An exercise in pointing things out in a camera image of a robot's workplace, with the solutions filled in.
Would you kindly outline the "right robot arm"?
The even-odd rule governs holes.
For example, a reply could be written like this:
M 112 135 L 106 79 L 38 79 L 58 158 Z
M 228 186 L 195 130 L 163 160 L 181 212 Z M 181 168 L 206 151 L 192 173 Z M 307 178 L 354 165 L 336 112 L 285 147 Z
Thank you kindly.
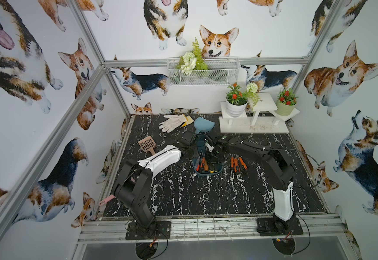
M 236 154 L 260 164 L 265 179 L 272 188 L 275 204 L 271 225 L 262 231 L 276 234 L 289 231 L 295 218 L 292 196 L 296 170 L 285 150 L 253 144 L 235 135 L 222 135 L 213 139 L 206 134 L 205 139 L 212 147 L 212 151 L 206 156 L 209 166 L 220 163 L 226 153 Z

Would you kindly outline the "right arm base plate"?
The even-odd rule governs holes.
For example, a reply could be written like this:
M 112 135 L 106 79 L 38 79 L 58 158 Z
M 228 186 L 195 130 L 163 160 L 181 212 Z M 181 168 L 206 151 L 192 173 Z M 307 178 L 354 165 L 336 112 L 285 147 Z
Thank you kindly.
M 303 229 L 297 217 L 293 216 L 288 221 L 283 221 L 276 216 L 270 218 L 257 218 L 257 232 L 260 236 L 287 236 L 302 235 Z

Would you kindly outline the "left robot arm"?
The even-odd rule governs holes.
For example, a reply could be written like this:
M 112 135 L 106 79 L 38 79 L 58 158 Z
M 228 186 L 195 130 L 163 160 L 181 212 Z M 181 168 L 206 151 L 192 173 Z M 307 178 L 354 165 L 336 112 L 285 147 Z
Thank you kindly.
M 199 134 L 199 131 L 187 131 L 182 139 L 167 145 L 151 157 L 139 161 L 130 159 L 121 164 L 112 195 L 129 210 L 134 219 L 134 227 L 129 228 L 129 231 L 144 238 L 156 234 L 156 218 L 147 205 L 153 179 L 180 159 L 194 158 L 195 141 Z

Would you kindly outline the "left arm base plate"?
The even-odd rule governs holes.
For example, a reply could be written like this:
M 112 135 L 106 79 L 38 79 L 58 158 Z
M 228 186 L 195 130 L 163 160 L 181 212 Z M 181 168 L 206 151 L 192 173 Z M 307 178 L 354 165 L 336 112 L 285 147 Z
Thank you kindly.
M 126 240 L 169 239 L 171 224 L 171 221 L 155 221 L 145 228 L 136 222 L 130 222 L 126 227 Z

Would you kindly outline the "teal storage box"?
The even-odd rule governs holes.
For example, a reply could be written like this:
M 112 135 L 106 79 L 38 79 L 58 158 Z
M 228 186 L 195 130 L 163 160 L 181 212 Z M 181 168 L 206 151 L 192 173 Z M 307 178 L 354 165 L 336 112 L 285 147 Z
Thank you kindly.
M 195 174 L 208 177 L 222 173 L 224 168 L 224 147 L 207 134 L 196 134 L 194 137 L 194 158 L 192 159 Z

